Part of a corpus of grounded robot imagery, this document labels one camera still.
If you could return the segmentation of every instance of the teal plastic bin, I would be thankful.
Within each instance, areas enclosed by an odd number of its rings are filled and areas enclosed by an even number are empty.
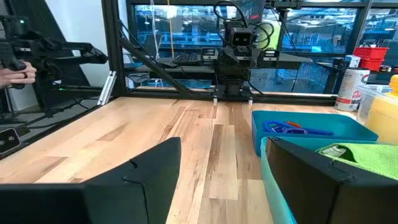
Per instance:
[[[319,134],[284,134],[268,133],[262,128],[265,121],[293,121],[304,128],[323,129],[333,131],[333,136]],[[252,112],[252,140],[258,156],[261,156],[261,139],[268,136],[345,139],[357,141],[377,141],[378,135],[354,119],[340,114],[299,113],[281,111],[253,111]]]
[[[358,144],[377,144],[374,141],[353,141],[345,139],[307,139],[295,137],[279,137],[283,140],[289,141],[296,145],[315,151],[321,147],[328,146],[333,143],[358,143]],[[266,142],[267,138],[261,139],[261,173],[262,181],[266,189],[269,208],[271,210],[272,219],[274,223],[291,224],[297,223],[290,211],[287,202],[282,195],[274,177],[272,176],[267,156],[266,156]]]

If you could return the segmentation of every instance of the wood grain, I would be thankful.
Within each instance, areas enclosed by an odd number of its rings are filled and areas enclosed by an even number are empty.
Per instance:
[[[172,136],[180,177],[167,223],[272,223],[252,110],[339,113],[327,106],[118,98],[0,161],[2,183],[80,183]]]

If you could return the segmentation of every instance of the green towel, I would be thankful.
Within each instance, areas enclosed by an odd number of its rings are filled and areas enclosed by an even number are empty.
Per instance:
[[[333,160],[398,180],[398,146],[336,143],[317,152]]]

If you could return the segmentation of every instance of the red basket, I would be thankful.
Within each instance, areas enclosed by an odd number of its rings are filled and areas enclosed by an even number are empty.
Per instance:
[[[382,60],[388,49],[388,47],[357,47],[354,50],[354,55],[366,59]]]
[[[381,63],[383,63],[383,59],[381,60],[372,60],[372,59],[366,59],[366,58],[361,58],[361,62],[359,63],[359,67],[361,68],[367,68],[370,71],[379,71]]]

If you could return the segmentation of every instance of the clear plastic container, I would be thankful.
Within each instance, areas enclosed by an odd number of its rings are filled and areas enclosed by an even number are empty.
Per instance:
[[[398,145],[398,97],[387,85],[360,85],[357,122],[379,135],[378,141]]]

